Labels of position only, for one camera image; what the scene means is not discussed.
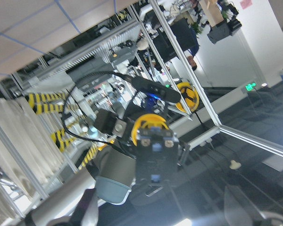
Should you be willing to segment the yellow push button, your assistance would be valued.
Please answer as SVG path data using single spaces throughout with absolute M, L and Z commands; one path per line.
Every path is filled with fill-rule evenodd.
M 166 120 L 154 113 L 140 116 L 131 132 L 136 155 L 136 184 L 159 186 L 177 169 L 179 139 Z

